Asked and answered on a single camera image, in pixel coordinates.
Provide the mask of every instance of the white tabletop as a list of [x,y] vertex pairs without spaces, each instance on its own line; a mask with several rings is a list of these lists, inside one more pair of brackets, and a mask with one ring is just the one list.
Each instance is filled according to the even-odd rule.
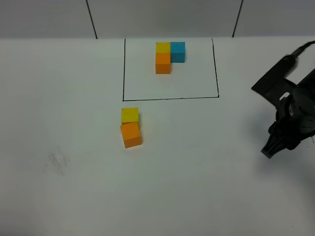
[[[123,39],[0,41],[0,231],[314,235],[315,145],[261,154],[275,109],[251,90],[310,40],[215,38],[219,98],[125,102]],[[296,83],[315,47],[300,58]],[[124,148],[122,107],[142,146]]]

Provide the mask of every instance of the smudge mark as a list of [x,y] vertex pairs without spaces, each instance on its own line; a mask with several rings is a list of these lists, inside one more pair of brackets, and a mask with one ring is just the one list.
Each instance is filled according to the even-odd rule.
[[48,160],[53,165],[53,169],[56,174],[63,176],[64,170],[69,162],[69,158],[61,151],[59,145],[55,151],[50,151],[48,153]]

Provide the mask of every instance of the stacked blocks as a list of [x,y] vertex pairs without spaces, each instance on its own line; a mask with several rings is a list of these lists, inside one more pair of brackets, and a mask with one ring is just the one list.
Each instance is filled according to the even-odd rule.
[[120,126],[125,148],[141,145],[138,108],[122,108],[122,125]]
[[171,62],[185,62],[185,42],[171,42]]
[[156,47],[156,74],[170,74],[171,63],[184,63],[185,56],[185,42],[158,42]]
[[171,43],[157,43],[156,74],[171,73]]

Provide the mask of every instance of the cube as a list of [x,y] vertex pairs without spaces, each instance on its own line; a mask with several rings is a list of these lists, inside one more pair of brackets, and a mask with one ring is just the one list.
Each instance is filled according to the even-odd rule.
[[171,53],[171,43],[157,43],[156,53]]
[[171,42],[171,62],[184,63],[185,56],[185,42]]
[[120,130],[123,135],[125,148],[142,144],[140,129],[137,122],[123,124],[120,126]]
[[122,108],[122,124],[137,122],[139,124],[139,110],[137,107]]
[[171,54],[156,53],[156,74],[171,73]]

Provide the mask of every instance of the robotic arm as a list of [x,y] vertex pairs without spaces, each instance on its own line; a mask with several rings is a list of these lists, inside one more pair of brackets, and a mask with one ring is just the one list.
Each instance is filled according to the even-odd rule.
[[[283,57],[252,87],[277,109],[276,121],[268,129],[270,137],[261,151],[268,158],[285,148],[293,150],[315,135],[315,69],[297,85],[286,79],[298,56],[312,44],[315,41]],[[289,96],[280,100],[286,92]]]

